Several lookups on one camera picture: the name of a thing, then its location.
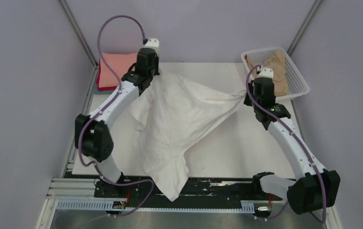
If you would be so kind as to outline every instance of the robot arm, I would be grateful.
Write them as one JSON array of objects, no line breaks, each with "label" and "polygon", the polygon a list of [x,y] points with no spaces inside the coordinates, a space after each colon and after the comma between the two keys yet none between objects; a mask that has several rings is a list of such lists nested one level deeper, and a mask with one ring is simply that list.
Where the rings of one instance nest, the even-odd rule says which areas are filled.
[{"label": "robot arm", "polygon": [[149,87],[153,76],[159,75],[159,41],[147,40],[145,47],[138,52],[136,63],[122,77],[122,88],[114,92],[94,111],[88,115],[78,115],[75,120],[75,147],[78,148],[79,136],[90,118],[97,116],[86,128],[82,138],[82,154],[94,161],[99,170],[110,180],[116,182],[121,171],[116,166],[111,152],[114,143],[110,127],[133,100]]},{"label": "robot arm", "polygon": [[[257,174],[253,177],[257,187],[265,193],[271,193],[282,199],[287,199],[292,210],[297,214],[322,209],[322,191],[314,167],[322,175],[326,191],[326,205],[334,205],[340,183],[340,177],[336,171],[328,171],[320,163],[306,146],[300,137],[299,131],[295,128],[287,109],[275,103],[274,84],[272,82],[273,71],[271,68],[262,67],[258,70],[259,76],[249,84],[249,91],[256,102],[267,111],[277,116],[288,128],[298,137],[295,139],[286,127],[277,122],[270,115],[258,107],[254,107],[256,118],[264,128],[274,137],[287,157],[296,181],[284,179],[271,172]],[[251,105],[248,95],[244,104]],[[299,141],[306,147],[312,158],[311,163]]]}]

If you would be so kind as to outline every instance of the gray wall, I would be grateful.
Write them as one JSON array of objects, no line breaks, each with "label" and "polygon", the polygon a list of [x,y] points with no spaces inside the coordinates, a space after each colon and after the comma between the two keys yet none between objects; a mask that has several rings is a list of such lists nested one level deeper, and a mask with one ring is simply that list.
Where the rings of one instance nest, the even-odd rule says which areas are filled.
[{"label": "gray wall", "polygon": [[32,229],[92,67],[58,2],[0,0],[0,229]]},{"label": "gray wall", "polygon": [[[241,62],[243,51],[288,49],[313,0],[67,0],[94,57],[101,25],[111,16],[139,20],[160,40],[163,62]],[[130,53],[141,46],[131,20],[111,22],[103,52]]]},{"label": "gray wall", "polygon": [[343,228],[363,228],[363,1],[325,1],[292,58],[311,88],[294,101],[305,141],[342,178]]}]

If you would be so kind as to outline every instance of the folded towel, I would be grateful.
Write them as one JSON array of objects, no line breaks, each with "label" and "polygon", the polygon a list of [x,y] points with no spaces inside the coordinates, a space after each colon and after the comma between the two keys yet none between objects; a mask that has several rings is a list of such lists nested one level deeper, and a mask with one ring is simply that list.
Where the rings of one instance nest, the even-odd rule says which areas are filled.
[{"label": "folded towel", "polygon": [[[257,64],[251,62],[249,57],[245,56],[246,62],[249,65],[249,68],[252,69]],[[283,96],[286,95],[289,91],[289,86],[287,82],[287,78],[285,77],[285,54],[281,50],[276,50],[270,58],[268,58],[264,64],[264,66],[272,68],[274,71],[274,78],[272,79],[274,83],[274,94],[275,96]],[[253,72],[253,77],[257,78],[257,74],[255,71]]]},{"label": "folded towel", "polygon": [[[138,53],[132,54],[108,54],[103,53],[103,57],[110,65],[110,67],[118,74],[119,78],[128,72],[129,67],[136,62],[136,57]],[[108,67],[100,60],[100,72],[99,81],[97,82],[99,91],[104,90],[107,87],[118,86],[117,78],[112,74]]]}]

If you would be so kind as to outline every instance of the laundry basket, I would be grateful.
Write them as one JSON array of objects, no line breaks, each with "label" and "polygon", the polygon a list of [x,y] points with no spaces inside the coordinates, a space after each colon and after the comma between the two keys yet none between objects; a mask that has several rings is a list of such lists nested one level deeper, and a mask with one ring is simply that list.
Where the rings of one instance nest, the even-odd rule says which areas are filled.
[{"label": "laundry basket", "polygon": [[309,93],[309,86],[305,79],[299,72],[298,68],[295,66],[291,57],[288,56],[287,52],[280,47],[272,47],[265,49],[256,49],[252,51],[243,52],[241,55],[242,61],[246,67],[247,72],[250,71],[249,65],[246,63],[245,56],[249,56],[249,59],[256,64],[263,64],[277,49],[280,49],[285,54],[285,77],[288,81],[288,86],[290,90],[284,96],[278,96],[276,101],[281,100],[291,100],[298,96]]}]

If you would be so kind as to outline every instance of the crumpled white fabric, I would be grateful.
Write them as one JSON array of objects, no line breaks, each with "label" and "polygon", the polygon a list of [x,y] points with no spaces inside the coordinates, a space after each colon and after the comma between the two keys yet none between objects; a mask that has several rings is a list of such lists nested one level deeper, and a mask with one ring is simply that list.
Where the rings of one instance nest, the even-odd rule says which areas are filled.
[{"label": "crumpled white fabric", "polygon": [[184,153],[237,111],[245,93],[226,94],[161,72],[130,105],[139,122],[134,148],[142,168],[170,201],[188,178]]}]

